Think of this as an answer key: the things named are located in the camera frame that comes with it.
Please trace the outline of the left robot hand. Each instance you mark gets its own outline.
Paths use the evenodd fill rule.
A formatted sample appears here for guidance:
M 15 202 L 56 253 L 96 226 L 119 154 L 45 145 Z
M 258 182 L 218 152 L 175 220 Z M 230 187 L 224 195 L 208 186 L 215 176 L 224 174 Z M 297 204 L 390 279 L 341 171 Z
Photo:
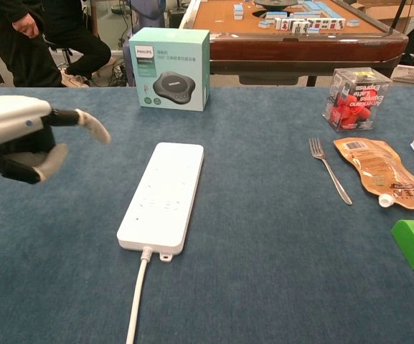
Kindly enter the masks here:
M 54 127 L 80 126 L 94 139 L 111 142 L 110 133 L 81 109 L 59 110 L 47 101 L 26 95 L 0 95 L 0 176 L 36 184 L 61 168 L 68 144 L 57 143 Z

